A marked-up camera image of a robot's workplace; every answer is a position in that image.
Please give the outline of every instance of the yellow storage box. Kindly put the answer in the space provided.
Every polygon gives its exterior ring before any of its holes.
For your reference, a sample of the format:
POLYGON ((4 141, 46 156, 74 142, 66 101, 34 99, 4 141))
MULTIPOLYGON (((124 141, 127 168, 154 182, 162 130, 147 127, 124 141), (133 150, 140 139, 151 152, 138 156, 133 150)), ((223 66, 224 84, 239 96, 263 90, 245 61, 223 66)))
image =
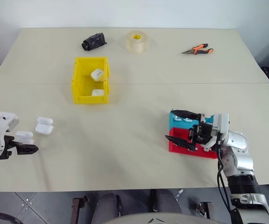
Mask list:
POLYGON ((74 73, 71 82, 75 104, 106 104, 108 103, 110 69, 106 57, 75 58, 74 73), (103 82, 95 82, 91 73, 95 69, 104 71, 103 82), (92 96, 94 89, 104 90, 103 96, 92 96))

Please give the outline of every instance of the masking tape roll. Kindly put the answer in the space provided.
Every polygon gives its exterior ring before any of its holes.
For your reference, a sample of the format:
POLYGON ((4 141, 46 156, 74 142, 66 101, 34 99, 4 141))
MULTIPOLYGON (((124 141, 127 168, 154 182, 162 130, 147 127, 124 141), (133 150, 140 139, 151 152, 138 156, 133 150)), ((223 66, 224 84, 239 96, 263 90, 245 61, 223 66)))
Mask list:
POLYGON ((141 31, 131 31, 127 34, 127 50, 132 53, 142 53, 147 46, 147 35, 141 31))

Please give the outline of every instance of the red block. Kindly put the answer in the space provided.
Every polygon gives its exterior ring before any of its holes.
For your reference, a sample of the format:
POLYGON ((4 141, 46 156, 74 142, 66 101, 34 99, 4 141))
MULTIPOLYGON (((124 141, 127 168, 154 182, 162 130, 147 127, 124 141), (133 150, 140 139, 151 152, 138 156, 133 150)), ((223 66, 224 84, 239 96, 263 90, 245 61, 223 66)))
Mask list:
MULTIPOLYGON (((188 133, 189 133, 188 129, 173 127, 170 130, 169 135, 174 136, 174 137, 179 137, 182 139, 186 139, 188 142, 190 142, 187 139, 188 133)), ((193 151, 189 151, 187 148, 177 146, 174 143, 172 143, 171 141, 169 141, 168 151, 173 152, 173 153, 180 153, 180 154, 194 155, 194 156, 200 156, 200 157, 205 157, 205 158, 210 158, 210 159, 217 159, 216 152, 213 152, 213 151, 205 152, 204 147, 200 146, 200 144, 196 144, 196 147, 198 150, 193 152, 193 151)))

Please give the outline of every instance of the white table surface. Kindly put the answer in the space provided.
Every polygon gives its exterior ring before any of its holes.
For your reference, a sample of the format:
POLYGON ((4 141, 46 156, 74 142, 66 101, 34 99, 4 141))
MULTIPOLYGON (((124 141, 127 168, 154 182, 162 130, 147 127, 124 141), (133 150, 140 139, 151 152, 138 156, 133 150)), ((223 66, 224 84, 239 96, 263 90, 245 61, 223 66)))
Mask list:
POLYGON ((34 132, 37 153, 0 161, 0 191, 216 186, 217 160, 168 152, 172 108, 229 112, 258 182, 269 183, 269 84, 111 85, 107 105, 74 105, 69 84, 0 84, 0 111, 20 119, 9 135, 54 119, 50 135, 34 132))
POLYGON ((234 29, 25 28, 0 67, 0 84, 69 84, 74 58, 107 56, 111 84, 268 83, 234 29), (142 30, 142 54, 126 50, 126 34, 142 30), (103 32, 107 44, 84 51, 87 37, 103 32), (210 55, 181 52, 208 43, 210 55))

